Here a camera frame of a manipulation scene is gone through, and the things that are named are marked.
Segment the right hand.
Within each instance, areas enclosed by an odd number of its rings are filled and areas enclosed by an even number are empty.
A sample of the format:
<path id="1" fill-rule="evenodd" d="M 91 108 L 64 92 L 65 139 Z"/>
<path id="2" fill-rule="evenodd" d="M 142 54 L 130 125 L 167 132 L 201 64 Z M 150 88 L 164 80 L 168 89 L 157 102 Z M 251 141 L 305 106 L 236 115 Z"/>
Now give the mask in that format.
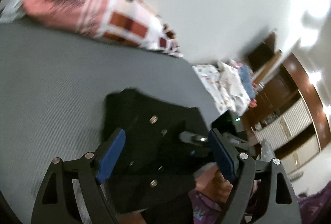
<path id="1" fill-rule="evenodd" d="M 226 180 L 216 163 L 209 163 L 196 180 L 195 190 L 217 203 L 227 202 L 233 185 Z"/>

